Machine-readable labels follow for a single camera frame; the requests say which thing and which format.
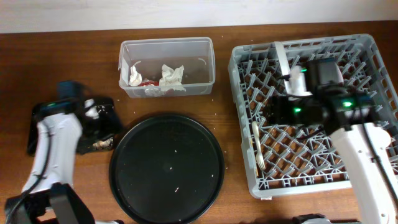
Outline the rice and food scraps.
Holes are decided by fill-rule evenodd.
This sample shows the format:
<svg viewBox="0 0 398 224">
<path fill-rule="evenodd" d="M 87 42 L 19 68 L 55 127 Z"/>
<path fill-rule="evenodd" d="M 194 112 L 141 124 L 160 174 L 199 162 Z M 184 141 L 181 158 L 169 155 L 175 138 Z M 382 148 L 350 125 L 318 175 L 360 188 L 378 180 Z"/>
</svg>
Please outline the rice and food scraps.
<svg viewBox="0 0 398 224">
<path fill-rule="evenodd" d="M 114 138 L 111 137 L 107 140 L 98 141 L 98 142 L 94 143 L 93 147 L 96 151 L 109 151 L 112 149 L 113 142 L 114 142 Z"/>
</svg>

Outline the grey plate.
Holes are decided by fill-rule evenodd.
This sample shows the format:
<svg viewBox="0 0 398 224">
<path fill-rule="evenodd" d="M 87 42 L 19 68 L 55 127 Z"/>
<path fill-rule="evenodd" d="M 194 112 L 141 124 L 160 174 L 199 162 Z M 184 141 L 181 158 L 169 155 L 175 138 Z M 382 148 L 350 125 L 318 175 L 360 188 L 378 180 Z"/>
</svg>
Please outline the grey plate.
<svg viewBox="0 0 398 224">
<path fill-rule="evenodd" d="M 280 70 L 282 74 L 282 79 L 284 81 L 285 85 L 285 90 L 286 94 L 291 95 L 292 94 L 292 89 L 290 86 L 290 67 L 289 67 L 289 62 L 287 60 L 287 55 L 284 49 L 284 45 L 282 42 L 274 42 L 275 45 L 275 50 L 277 53 L 277 57 L 279 60 L 279 65 L 280 65 Z"/>
</svg>

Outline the small white napkin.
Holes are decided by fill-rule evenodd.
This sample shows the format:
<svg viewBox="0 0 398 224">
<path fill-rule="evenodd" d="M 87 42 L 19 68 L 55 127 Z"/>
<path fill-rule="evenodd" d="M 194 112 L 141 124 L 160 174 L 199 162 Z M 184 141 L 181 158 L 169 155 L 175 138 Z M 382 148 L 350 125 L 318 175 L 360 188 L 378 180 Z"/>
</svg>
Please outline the small white napkin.
<svg viewBox="0 0 398 224">
<path fill-rule="evenodd" d="M 130 68 L 129 86 L 139 86 L 142 83 L 142 75 L 137 71 L 136 66 Z"/>
</svg>

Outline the white plastic fork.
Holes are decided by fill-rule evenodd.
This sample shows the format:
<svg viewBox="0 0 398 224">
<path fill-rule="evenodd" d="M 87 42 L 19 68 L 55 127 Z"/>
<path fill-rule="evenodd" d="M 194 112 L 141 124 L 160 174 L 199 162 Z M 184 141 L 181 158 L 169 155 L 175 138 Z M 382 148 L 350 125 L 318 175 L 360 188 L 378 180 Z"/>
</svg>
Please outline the white plastic fork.
<svg viewBox="0 0 398 224">
<path fill-rule="evenodd" d="M 259 139 L 259 126 L 256 121 L 252 122 L 252 130 L 253 130 L 254 140 L 255 140 L 256 148 L 257 148 L 256 162 L 257 162 L 260 170 L 265 170 L 266 166 L 264 163 L 264 157 L 262 155 L 262 149 L 261 149 L 261 142 Z"/>
</svg>

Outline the red snack wrapper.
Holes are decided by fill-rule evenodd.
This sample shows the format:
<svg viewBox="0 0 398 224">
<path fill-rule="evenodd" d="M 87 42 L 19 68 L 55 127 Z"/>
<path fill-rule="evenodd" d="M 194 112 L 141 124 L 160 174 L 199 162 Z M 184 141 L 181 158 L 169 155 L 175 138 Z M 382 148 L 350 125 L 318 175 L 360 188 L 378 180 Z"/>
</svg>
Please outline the red snack wrapper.
<svg viewBox="0 0 398 224">
<path fill-rule="evenodd" d="M 139 86 L 145 86 L 144 93 L 146 96 L 159 97 L 164 95 L 170 95 L 174 92 L 173 89 L 162 90 L 161 88 L 147 88 L 148 86 L 159 86 L 158 81 L 144 79 L 144 81 L 139 84 Z"/>
</svg>

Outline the wooden chopstick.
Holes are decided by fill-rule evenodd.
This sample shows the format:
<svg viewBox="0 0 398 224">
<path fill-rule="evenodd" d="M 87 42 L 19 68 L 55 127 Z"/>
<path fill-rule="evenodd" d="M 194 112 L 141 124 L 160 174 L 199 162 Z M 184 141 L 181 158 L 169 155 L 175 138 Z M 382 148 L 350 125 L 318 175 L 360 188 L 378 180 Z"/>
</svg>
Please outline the wooden chopstick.
<svg viewBox="0 0 398 224">
<path fill-rule="evenodd" d="M 250 145 L 251 145 L 252 149 L 254 150 L 253 141 L 252 141 L 251 138 L 249 139 L 249 142 L 250 142 Z M 256 164 L 254 165 L 254 171 L 256 173 L 256 177 L 258 177 L 259 173 L 258 173 L 258 169 L 257 169 L 257 162 L 255 161 L 255 163 Z"/>
</svg>

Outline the white cup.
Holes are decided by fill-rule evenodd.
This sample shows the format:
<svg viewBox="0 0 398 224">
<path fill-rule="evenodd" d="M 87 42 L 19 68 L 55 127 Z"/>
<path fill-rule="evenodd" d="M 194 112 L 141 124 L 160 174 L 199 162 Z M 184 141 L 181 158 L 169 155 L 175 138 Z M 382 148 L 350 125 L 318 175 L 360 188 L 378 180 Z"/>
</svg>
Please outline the white cup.
<svg viewBox="0 0 398 224">
<path fill-rule="evenodd" d="M 376 149 L 385 150 L 391 144 L 390 134 L 380 127 L 371 131 L 371 141 Z"/>
</svg>

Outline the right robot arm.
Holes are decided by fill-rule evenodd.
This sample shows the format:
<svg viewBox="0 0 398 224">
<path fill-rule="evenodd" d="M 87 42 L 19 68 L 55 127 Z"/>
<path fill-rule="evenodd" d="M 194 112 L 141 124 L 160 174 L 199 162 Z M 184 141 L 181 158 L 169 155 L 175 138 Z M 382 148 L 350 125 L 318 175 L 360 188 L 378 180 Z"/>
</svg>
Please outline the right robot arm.
<svg viewBox="0 0 398 224">
<path fill-rule="evenodd" d="M 377 125 L 371 97 L 344 85 L 334 58 L 279 63 L 286 94 L 268 99 L 267 123 L 322 126 L 343 160 L 362 223 L 397 223 L 397 178 L 386 152 L 391 136 Z"/>
</svg>

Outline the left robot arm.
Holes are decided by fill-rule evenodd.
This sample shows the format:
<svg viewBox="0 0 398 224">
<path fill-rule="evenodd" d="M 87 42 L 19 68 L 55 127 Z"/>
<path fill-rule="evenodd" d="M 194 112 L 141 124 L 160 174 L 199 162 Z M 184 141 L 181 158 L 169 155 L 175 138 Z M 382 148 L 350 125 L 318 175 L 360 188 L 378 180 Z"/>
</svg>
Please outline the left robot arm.
<svg viewBox="0 0 398 224">
<path fill-rule="evenodd" d="M 60 82 L 57 92 L 57 100 L 36 107 L 34 163 L 21 194 L 6 200 L 6 223 L 40 223 L 47 210 L 55 214 L 47 223 L 96 223 L 73 189 L 75 156 L 95 151 L 123 126 L 112 98 L 72 80 Z"/>
</svg>

